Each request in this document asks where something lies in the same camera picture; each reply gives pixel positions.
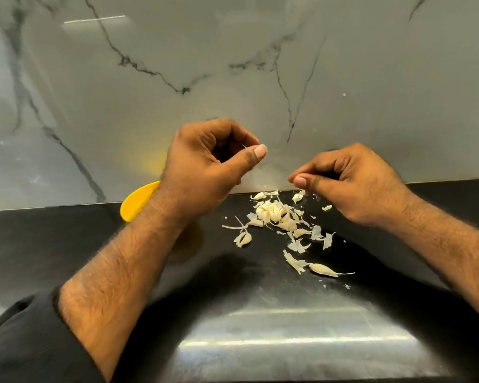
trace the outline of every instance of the glossy black surface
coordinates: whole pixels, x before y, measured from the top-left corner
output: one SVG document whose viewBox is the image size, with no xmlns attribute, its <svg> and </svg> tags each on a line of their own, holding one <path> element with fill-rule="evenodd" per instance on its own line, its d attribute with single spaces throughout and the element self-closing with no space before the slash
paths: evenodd
<svg viewBox="0 0 479 383">
<path fill-rule="evenodd" d="M 411 188 L 479 226 L 479 180 Z M 324 213 L 323 204 L 306 197 L 305 219 L 337 231 L 330 252 L 313 245 L 306 259 L 357 273 L 337 280 L 299 276 L 281 255 L 285 236 L 252 228 L 252 244 L 238 249 L 232 242 L 237 231 L 220 227 L 235 225 L 234 215 L 245 221 L 252 204 L 246 195 L 231 195 L 200 221 L 189 239 L 194 244 L 174 254 L 155 292 L 155 299 L 168 297 L 142 315 L 115 381 L 479 377 L 478 315 L 441 290 L 439 278 L 397 239 L 352 225 L 336 210 Z M 122 226 L 118 209 L 0 211 L 0 313 L 69 278 Z M 390 270 L 352 242 L 439 288 Z M 181 254 L 185 250 L 189 256 Z"/>
</svg>

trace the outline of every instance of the sleeve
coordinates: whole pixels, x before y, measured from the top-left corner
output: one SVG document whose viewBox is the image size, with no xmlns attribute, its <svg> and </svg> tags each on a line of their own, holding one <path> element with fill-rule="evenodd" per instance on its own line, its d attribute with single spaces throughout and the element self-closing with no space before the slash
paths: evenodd
<svg viewBox="0 0 479 383">
<path fill-rule="evenodd" d="M 59 290 L 24 298 L 0 316 L 0 383 L 105 383 L 57 309 Z"/>
</svg>

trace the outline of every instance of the yellow object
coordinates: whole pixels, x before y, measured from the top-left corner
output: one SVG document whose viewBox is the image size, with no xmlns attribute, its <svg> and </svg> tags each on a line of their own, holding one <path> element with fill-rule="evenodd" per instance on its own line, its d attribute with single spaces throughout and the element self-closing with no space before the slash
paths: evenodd
<svg viewBox="0 0 479 383">
<path fill-rule="evenodd" d="M 156 193 L 160 183 L 161 181 L 147 184 L 130 193 L 121 204 L 121 217 L 126 222 L 131 222 L 147 204 L 151 196 Z"/>
</svg>

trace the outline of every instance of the hairy forearm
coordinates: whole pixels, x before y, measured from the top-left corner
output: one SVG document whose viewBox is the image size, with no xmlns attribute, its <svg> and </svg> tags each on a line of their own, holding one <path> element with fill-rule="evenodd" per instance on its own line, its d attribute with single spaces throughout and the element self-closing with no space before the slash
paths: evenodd
<svg viewBox="0 0 479 383">
<path fill-rule="evenodd" d="M 154 199 L 60 291 L 64 320 L 107 381 L 184 227 Z"/>
<path fill-rule="evenodd" d="M 479 230 L 416 195 L 383 227 L 445 275 L 479 313 Z"/>
</svg>

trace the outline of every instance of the marble wall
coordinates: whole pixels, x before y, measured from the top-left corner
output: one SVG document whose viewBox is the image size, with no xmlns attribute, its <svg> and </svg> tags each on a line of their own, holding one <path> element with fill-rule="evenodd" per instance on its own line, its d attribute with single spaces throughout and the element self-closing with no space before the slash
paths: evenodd
<svg viewBox="0 0 479 383">
<path fill-rule="evenodd" d="M 357 141 L 479 177 L 479 0 L 0 0 L 0 209 L 121 201 L 216 117 L 268 146 L 237 192 Z"/>
</svg>

